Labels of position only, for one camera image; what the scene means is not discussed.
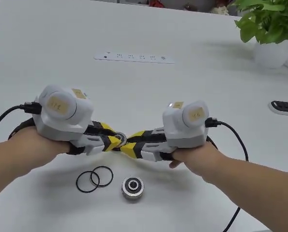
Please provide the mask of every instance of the hand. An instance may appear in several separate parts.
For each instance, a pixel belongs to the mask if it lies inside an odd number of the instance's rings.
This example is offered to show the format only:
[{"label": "hand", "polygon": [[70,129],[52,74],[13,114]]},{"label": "hand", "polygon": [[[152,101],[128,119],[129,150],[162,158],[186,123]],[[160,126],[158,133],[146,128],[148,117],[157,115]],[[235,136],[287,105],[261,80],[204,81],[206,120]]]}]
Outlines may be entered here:
[{"label": "hand", "polygon": [[183,162],[190,171],[201,176],[207,182],[207,177],[216,172],[220,162],[227,159],[208,142],[197,148],[178,149],[174,152],[173,158],[175,161],[170,163],[170,168],[176,168]]},{"label": "hand", "polygon": [[37,133],[35,127],[20,130],[9,141],[20,175],[51,162],[58,154],[69,152],[68,142],[52,141]]}]

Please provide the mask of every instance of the red object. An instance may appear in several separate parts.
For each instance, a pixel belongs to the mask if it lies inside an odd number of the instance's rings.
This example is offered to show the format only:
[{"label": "red object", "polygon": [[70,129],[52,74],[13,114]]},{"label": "red object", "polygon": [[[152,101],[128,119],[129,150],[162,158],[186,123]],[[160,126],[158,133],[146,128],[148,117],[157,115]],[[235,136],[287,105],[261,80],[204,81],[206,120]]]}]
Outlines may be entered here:
[{"label": "red object", "polygon": [[229,3],[229,0],[216,0],[216,7],[227,6],[228,3]]},{"label": "red object", "polygon": [[150,0],[149,1],[149,6],[165,8],[165,6],[159,0]]}]

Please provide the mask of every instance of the flower pot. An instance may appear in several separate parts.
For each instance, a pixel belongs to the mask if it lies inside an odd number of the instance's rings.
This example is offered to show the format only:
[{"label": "flower pot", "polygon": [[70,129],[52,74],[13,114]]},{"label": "flower pot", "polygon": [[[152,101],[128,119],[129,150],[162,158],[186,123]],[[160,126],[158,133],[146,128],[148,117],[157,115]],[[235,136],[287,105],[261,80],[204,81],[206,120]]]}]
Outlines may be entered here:
[{"label": "flower pot", "polygon": [[256,43],[254,49],[256,64],[270,69],[277,69],[283,66],[288,59],[288,40],[281,43]]}]

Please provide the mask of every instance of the beige sticker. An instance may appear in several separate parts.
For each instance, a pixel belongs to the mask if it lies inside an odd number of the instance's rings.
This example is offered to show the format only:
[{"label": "beige sticker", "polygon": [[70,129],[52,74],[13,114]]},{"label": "beige sticker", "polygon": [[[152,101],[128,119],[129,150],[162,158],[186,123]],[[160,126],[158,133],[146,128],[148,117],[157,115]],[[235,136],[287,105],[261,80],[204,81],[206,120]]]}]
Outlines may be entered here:
[{"label": "beige sticker", "polygon": [[75,93],[76,97],[80,99],[86,99],[86,96],[82,93],[80,89],[73,88],[72,91]]},{"label": "beige sticker", "polygon": [[199,118],[203,118],[205,116],[203,108],[198,108],[196,110],[191,110],[189,112],[189,119],[191,122],[198,120]]},{"label": "beige sticker", "polygon": [[69,104],[62,101],[60,98],[53,96],[47,102],[47,107],[57,113],[60,113],[61,115],[65,115],[68,111]]},{"label": "beige sticker", "polygon": [[183,105],[183,101],[177,101],[173,104],[173,109],[181,109]]}]

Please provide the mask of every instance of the black rubber ring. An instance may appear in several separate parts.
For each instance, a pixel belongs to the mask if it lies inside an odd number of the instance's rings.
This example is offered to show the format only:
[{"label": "black rubber ring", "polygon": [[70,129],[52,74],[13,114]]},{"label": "black rubber ring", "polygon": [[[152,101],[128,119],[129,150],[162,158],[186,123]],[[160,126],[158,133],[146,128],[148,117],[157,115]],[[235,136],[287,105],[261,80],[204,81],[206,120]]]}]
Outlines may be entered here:
[{"label": "black rubber ring", "polygon": [[[95,185],[95,188],[92,189],[92,190],[90,190],[90,191],[82,190],[82,189],[78,186],[79,178],[80,178],[83,174],[86,174],[86,173],[91,173],[91,175],[90,175],[90,179],[91,179],[91,180],[92,180],[92,174],[95,174],[96,177],[97,177],[97,179],[98,179],[98,184],[94,184],[94,185]],[[97,173],[95,173],[94,171],[85,171],[85,172],[81,173],[81,174],[79,175],[79,177],[77,177],[77,180],[76,180],[76,187],[77,187],[77,189],[78,189],[79,191],[83,192],[83,193],[91,193],[91,192],[95,191],[95,190],[99,187],[99,185],[100,185],[100,176],[99,176]]]},{"label": "black rubber ring", "polygon": [[109,181],[107,184],[104,184],[104,185],[100,185],[100,183],[97,185],[97,184],[92,180],[92,173],[91,173],[91,175],[90,175],[90,181],[94,184],[94,186],[98,186],[99,188],[104,188],[104,187],[110,185],[110,183],[113,181],[113,179],[114,179],[114,173],[113,173],[113,171],[112,171],[110,168],[108,168],[107,166],[98,166],[98,167],[96,167],[95,169],[93,169],[92,172],[95,173],[95,170],[97,170],[97,169],[99,169],[99,168],[104,168],[104,169],[107,169],[107,170],[110,171],[110,173],[111,173],[111,179],[110,179],[110,181]]}]

